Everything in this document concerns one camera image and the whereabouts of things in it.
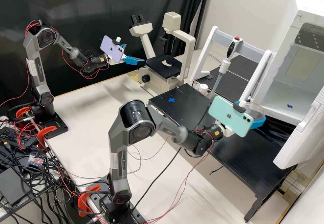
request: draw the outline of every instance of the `microscope stage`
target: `microscope stage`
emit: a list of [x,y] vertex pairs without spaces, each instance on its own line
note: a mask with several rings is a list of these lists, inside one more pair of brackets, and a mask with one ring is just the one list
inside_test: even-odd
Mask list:
[[163,78],[168,79],[180,75],[182,63],[171,55],[161,55],[148,59],[146,65]]

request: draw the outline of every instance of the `black curtain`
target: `black curtain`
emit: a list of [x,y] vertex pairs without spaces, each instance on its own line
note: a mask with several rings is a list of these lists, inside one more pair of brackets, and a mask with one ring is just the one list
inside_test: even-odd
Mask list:
[[[74,47],[101,54],[104,35],[121,37],[127,44],[125,54],[145,58],[139,38],[128,31],[130,15],[143,14],[153,24],[149,34],[157,55],[163,53],[158,37],[163,35],[162,21],[165,12],[174,11],[182,16],[181,29],[189,32],[191,21],[201,0],[0,0],[0,103],[21,95],[27,85],[25,51],[22,46],[24,30],[33,19],[42,19],[55,27]],[[173,55],[183,52],[176,41]],[[99,72],[94,80],[86,80],[71,70],[63,61],[59,46],[41,51],[47,84],[53,95],[59,95],[86,85],[138,69],[125,63],[113,65]],[[0,107],[3,115],[8,108],[31,101],[30,89],[16,100]]]

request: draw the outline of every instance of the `white shelf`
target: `white shelf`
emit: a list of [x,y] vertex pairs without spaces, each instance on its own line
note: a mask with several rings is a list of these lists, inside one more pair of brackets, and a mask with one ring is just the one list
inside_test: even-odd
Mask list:
[[297,125],[303,120],[315,98],[315,93],[273,81],[262,106],[266,115]]

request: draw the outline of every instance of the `label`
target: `label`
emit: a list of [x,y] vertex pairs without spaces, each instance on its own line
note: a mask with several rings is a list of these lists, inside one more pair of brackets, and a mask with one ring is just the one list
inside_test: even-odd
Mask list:
[[35,63],[33,60],[28,60],[26,58],[26,62],[27,62],[27,65],[28,65],[28,70],[29,70],[29,73],[32,75],[32,76],[37,76],[37,70],[36,70],[36,66],[35,66]]
[[126,175],[126,151],[122,150],[118,153],[120,161],[118,161],[119,165],[119,176],[125,177]]
[[39,77],[39,82],[43,82],[45,81],[45,77],[44,77],[44,73],[43,73],[43,68],[42,68],[42,64],[40,62],[40,58],[37,57],[35,59],[35,66],[36,66],[36,69],[37,69],[37,74],[38,74],[38,77]]
[[169,135],[172,135],[172,136],[176,136],[177,135],[176,133],[174,133],[173,131],[171,131],[171,130],[165,128],[165,127],[162,129],[162,131],[165,132],[165,133],[167,133],[167,134],[169,134]]
[[117,155],[117,153],[110,153],[110,168],[118,169],[118,155]]

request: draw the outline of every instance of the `small white cap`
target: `small white cap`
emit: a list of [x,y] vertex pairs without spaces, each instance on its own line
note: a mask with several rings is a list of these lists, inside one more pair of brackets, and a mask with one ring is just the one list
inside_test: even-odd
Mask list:
[[199,86],[199,91],[200,91],[201,93],[206,93],[207,90],[208,90],[208,86],[207,86],[206,84],[200,84],[200,86]]
[[246,101],[241,100],[241,101],[239,102],[239,106],[240,106],[240,107],[244,108],[245,105],[246,105]]

